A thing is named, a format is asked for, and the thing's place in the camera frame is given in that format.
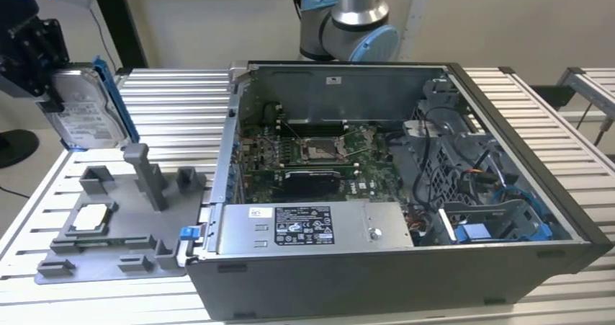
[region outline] black stand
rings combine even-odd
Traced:
[[[0,133],[0,169],[32,156],[37,148],[39,138],[31,131],[16,129]]]

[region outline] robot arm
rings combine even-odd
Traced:
[[[0,91],[31,98],[71,151],[139,142],[107,64],[71,63],[55,19],[35,0],[0,0]]]
[[[300,54],[315,61],[388,61],[399,32],[384,0],[303,0]]]
[[[52,74],[69,61],[60,23],[41,20],[35,0],[0,0],[0,90],[63,112]]]

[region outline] warning label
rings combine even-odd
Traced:
[[[276,208],[276,244],[334,244],[334,222],[328,206]]]

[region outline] aluminum slotted table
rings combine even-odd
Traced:
[[[590,217],[615,241],[615,166],[516,74],[467,68],[474,81]],[[227,115],[228,72],[142,69],[119,77],[132,119],[163,170],[195,166],[212,179]],[[211,321],[188,276],[36,285],[81,190],[87,165],[134,173],[119,151],[63,152],[0,240],[0,321],[9,324],[200,324]],[[203,204],[202,217],[208,213]],[[576,275],[559,275],[516,304],[272,324],[615,324],[615,251]]]

